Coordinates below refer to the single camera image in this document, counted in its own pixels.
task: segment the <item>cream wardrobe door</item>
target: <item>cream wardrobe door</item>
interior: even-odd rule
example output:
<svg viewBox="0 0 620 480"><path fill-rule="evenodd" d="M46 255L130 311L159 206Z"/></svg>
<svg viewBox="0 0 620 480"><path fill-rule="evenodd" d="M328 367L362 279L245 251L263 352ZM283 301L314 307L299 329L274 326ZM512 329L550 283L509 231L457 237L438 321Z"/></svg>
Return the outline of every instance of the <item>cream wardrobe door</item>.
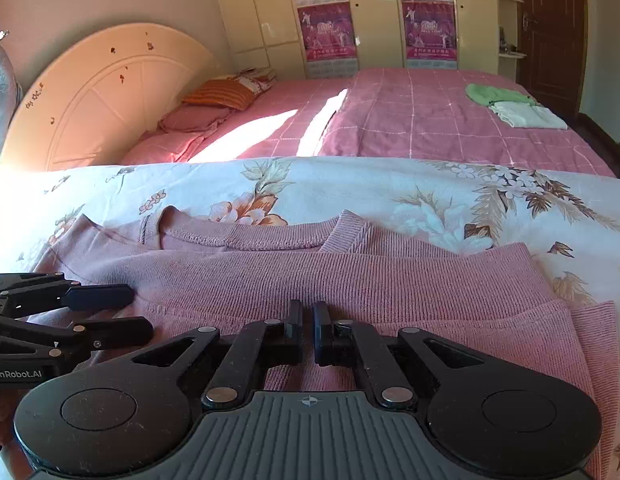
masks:
<svg viewBox="0 0 620 480"><path fill-rule="evenodd" d="M219 7L234 53L263 46L254 0L219 0Z"/></svg>
<svg viewBox="0 0 620 480"><path fill-rule="evenodd" d="M232 59L234 60L234 68L237 72L248 70L248 68L267 68L270 66L267 52L264 48L232 54Z"/></svg>
<svg viewBox="0 0 620 480"><path fill-rule="evenodd" d="M254 0L266 46L298 41L292 0Z"/></svg>
<svg viewBox="0 0 620 480"><path fill-rule="evenodd" d="M350 0L359 68L401 68L398 0Z"/></svg>
<svg viewBox="0 0 620 480"><path fill-rule="evenodd" d="M286 43L267 48L270 68L277 72L279 81L305 79L303 53L299 43Z"/></svg>
<svg viewBox="0 0 620 480"><path fill-rule="evenodd" d="M456 0L460 70L498 72L497 0Z"/></svg>

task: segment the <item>human hand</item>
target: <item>human hand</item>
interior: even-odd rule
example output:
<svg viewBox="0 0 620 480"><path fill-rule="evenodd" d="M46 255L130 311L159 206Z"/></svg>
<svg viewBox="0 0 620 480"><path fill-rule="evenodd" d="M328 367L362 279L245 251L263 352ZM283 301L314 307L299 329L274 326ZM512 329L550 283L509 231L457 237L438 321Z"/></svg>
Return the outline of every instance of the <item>human hand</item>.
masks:
<svg viewBox="0 0 620 480"><path fill-rule="evenodd" d="M0 390L0 446L6 446L14 437L14 412L27 390Z"/></svg>
<svg viewBox="0 0 620 480"><path fill-rule="evenodd" d="M14 480L27 480L32 476L30 463L16 438L4 446L1 450L1 458L4 461L5 468Z"/></svg>

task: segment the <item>folded clothes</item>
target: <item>folded clothes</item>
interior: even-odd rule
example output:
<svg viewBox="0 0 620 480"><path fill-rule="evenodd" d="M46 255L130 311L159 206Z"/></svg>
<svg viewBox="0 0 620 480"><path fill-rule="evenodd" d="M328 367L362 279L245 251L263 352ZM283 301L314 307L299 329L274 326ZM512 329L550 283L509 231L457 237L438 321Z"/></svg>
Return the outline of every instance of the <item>folded clothes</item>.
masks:
<svg viewBox="0 0 620 480"><path fill-rule="evenodd" d="M508 90L507 88L470 83L466 86L465 93L472 101L483 106L491 106L500 101L536 105L536 101L533 97L517 92L516 90Z"/></svg>
<svg viewBox="0 0 620 480"><path fill-rule="evenodd" d="M614 307L575 317L524 244L459 257L350 212L317 224L263 227L168 207L114 230L81 216L37 267L57 270L85 284L131 285L135 301L116 316L147 317L155 342L202 325L238 332L254 320L285 317L291 299L322 300L334 306L334 317L372 323L387 335L419 326L561 378L603 413L588 470L596 478L605 473L619 402ZM49 312L30 321L65 326L72 316L79 314ZM354 387L349 370L318 368L307 356L304 366L272 370L266 387Z"/></svg>
<svg viewBox="0 0 620 480"><path fill-rule="evenodd" d="M549 108L525 103L498 102L490 106L499 119L513 128L552 128L567 130L568 125Z"/></svg>

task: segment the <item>pink plaid bedspread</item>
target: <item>pink plaid bedspread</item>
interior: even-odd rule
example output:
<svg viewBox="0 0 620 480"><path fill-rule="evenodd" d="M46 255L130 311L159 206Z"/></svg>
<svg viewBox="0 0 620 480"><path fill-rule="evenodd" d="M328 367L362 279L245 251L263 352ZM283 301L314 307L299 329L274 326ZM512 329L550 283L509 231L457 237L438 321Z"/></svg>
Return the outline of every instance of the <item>pink plaid bedspread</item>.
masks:
<svg viewBox="0 0 620 480"><path fill-rule="evenodd" d="M614 176L573 130L512 128L466 96L468 83L525 92L504 77L482 72L363 70L352 79L318 155L424 158Z"/></svg>
<svg viewBox="0 0 620 480"><path fill-rule="evenodd" d="M221 124L189 162L316 155L349 84L350 79L276 83L247 110Z"/></svg>

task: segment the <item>door handle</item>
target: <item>door handle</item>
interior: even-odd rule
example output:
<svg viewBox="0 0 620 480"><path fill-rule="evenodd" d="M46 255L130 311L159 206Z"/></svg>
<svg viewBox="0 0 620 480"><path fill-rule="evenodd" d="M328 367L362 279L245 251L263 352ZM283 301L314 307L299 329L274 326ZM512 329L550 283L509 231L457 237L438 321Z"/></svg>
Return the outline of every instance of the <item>door handle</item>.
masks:
<svg viewBox="0 0 620 480"><path fill-rule="evenodd" d="M523 31L524 32L528 31L528 29L530 28L530 23L538 23L538 22L530 18L529 13L526 10L524 10L523 11Z"/></svg>

